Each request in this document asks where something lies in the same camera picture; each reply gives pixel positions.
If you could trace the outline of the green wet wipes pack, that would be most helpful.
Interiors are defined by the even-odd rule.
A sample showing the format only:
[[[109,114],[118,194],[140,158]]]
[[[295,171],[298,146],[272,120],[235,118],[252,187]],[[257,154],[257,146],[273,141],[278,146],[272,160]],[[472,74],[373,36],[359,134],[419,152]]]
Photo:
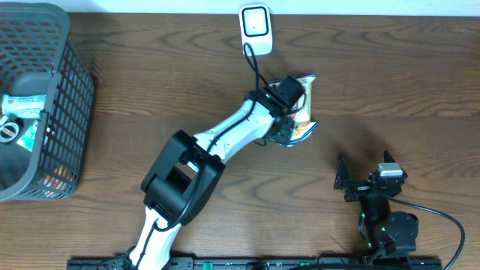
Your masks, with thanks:
[[[20,119],[39,119],[44,109],[47,96],[38,94],[32,96],[3,95],[1,102],[2,112],[10,117]]]

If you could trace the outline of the small green wipes pack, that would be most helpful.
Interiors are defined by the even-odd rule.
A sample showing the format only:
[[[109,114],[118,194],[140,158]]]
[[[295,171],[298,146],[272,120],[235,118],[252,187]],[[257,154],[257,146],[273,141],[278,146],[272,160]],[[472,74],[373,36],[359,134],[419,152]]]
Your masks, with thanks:
[[[34,120],[30,125],[25,126],[23,129],[23,134],[16,141],[18,146],[23,147],[29,152],[33,151],[35,146],[35,137],[38,129],[38,120]]]

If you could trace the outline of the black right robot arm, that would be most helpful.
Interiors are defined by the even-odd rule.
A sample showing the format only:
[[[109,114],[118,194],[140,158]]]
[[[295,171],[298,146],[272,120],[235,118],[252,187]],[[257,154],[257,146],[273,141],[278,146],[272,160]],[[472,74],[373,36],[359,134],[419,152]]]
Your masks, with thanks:
[[[414,214],[392,211],[389,201],[398,195],[407,173],[388,151],[383,162],[365,180],[353,180],[343,155],[338,158],[334,189],[344,192],[344,200],[361,205],[359,231],[367,240],[369,254],[365,263],[408,257],[416,250],[419,221]]]

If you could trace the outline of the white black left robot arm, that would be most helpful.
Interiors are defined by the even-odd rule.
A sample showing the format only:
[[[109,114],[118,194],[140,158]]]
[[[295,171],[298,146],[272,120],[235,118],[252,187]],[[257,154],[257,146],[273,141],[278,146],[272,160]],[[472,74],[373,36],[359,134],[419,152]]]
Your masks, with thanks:
[[[260,138],[287,143],[292,115],[305,105],[306,95],[303,85],[287,76],[251,91],[236,112],[211,129],[193,136],[176,132],[142,181],[145,223],[125,268],[162,269],[179,229],[204,208],[227,161]]]

